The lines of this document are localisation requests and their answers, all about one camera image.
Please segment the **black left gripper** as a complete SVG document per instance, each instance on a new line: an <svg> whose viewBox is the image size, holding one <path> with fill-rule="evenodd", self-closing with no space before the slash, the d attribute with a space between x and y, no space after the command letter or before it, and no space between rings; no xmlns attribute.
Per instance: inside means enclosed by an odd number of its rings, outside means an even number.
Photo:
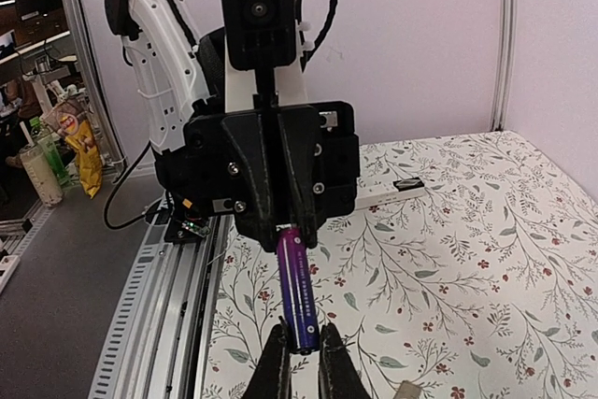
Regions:
<svg viewBox="0 0 598 399"><path fill-rule="evenodd" d="M160 184L202 218L235 215L266 252L286 224L315 248L322 225L355 208L359 137L347 102L196 115L182 136L180 149L154 154Z"/></svg>

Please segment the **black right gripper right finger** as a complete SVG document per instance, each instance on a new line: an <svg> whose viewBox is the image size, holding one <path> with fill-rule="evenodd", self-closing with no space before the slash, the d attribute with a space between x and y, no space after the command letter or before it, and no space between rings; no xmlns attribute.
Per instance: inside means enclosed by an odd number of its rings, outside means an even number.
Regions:
<svg viewBox="0 0 598 399"><path fill-rule="evenodd" d="M366 398L362 381L352 363L346 345L333 323L320 332L318 371L319 398Z"/></svg>

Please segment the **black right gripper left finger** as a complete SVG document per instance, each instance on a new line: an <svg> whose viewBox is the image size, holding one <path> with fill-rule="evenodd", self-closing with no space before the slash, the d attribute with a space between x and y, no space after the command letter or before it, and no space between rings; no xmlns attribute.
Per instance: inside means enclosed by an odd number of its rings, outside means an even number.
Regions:
<svg viewBox="0 0 598 399"><path fill-rule="evenodd" d="M262 355L244 391L243 399L289 399L292 397L289 326L279 318L263 347Z"/></svg>

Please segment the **white slim remote control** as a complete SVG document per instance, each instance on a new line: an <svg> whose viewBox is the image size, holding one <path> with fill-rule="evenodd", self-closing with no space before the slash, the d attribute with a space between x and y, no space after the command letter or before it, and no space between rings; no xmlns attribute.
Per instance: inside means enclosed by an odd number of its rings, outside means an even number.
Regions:
<svg viewBox="0 0 598 399"><path fill-rule="evenodd" d="M392 203L422 197L425 185L420 178L398 179L390 183L382 183L358 189L355 209L381 207Z"/></svg>

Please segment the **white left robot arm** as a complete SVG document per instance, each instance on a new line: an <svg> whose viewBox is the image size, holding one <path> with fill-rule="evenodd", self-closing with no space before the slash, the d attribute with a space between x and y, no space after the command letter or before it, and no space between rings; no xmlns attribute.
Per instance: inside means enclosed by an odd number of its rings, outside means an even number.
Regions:
<svg viewBox="0 0 598 399"><path fill-rule="evenodd" d="M353 108L311 102L304 79L338 0L221 0L223 25L206 35L186 0L104 2L147 107L168 241L232 215L267 251L285 226L314 248L327 220L355 209Z"/></svg>

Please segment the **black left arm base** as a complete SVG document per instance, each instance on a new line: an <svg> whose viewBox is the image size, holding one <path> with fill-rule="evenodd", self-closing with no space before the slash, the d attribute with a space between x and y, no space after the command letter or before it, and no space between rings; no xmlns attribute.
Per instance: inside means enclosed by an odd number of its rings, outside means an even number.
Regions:
<svg viewBox="0 0 598 399"><path fill-rule="evenodd" d="M202 218L191 202L165 192L144 210L144 221L150 227L149 244L165 242L184 245L206 240L214 229L211 219Z"/></svg>

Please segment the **white remote on floor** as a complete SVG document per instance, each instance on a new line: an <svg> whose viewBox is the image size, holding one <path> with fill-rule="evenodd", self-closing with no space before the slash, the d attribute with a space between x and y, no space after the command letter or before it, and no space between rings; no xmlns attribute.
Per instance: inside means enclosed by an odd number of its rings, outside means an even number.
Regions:
<svg viewBox="0 0 598 399"><path fill-rule="evenodd" d="M10 279L19 266L21 257L19 255L4 256L0 262L0 293L4 291Z"/></svg>

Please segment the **floral patterned table mat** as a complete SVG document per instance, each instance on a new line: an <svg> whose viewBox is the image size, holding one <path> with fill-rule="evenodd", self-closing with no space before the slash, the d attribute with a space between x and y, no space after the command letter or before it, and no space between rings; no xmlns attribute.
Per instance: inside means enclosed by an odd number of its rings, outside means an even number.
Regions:
<svg viewBox="0 0 598 399"><path fill-rule="evenodd" d="M597 394L597 205L512 132L362 148L362 187L424 194L328 221L310 251L321 323L367 392Z"/></svg>

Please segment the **yellow snack bag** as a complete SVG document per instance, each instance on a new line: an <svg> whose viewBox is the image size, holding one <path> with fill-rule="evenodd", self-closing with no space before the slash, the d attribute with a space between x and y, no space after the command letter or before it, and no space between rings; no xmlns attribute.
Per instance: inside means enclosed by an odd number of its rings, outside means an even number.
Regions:
<svg viewBox="0 0 598 399"><path fill-rule="evenodd" d="M103 182L103 163L92 125L78 99L57 103L42 115L49 126L76 154L78 179L86 194L94 198Z"/></svg>

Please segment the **green drink bottle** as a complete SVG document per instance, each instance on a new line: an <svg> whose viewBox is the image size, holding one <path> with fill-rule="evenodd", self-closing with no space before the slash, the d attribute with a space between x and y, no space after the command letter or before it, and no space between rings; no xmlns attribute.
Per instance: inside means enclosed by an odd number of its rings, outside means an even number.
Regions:
<svg viewBox="0 0 598 399"><path fill-rule="evenodd" d="M30 125L32 138L42 149L59 185L61 187L68 185L71 179L54 142L52 131L42 123L39 117L33 117L30 120Z"/></svg>

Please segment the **white drink can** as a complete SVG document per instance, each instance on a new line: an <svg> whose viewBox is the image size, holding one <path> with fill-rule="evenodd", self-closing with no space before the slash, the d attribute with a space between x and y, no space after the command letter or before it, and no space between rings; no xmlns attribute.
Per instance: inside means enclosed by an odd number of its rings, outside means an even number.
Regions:
<svg viewBox="0 0 598 399"><path fill-rule="evenodd" d="M29 144L20 150L19 157L40 201L46 207L59 205L64 198L63 191L43 150Z"/></svg>

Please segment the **aluminium front rail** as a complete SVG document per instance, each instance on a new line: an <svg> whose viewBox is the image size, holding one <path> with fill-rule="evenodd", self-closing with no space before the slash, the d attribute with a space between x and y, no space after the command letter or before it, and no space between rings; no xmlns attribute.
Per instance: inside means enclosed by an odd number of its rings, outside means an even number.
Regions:
<svg viewBox="0 0 598 399"><path fill-rule="evenodd" d="M146 232L97 363L91 398L199 398L232 220L213 219L196 243Z"/></svg>

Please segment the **left aluminium corner post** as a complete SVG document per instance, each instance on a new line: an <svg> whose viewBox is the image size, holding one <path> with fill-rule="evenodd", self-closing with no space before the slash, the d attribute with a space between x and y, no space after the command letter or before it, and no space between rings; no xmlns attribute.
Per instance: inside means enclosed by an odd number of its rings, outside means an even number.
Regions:
<svg viewBox="0 0 598 399"><path fill-rule="evenodd" d="M517 0L500 0L499 40L490 128L504 131L515 57Z"/></svg>

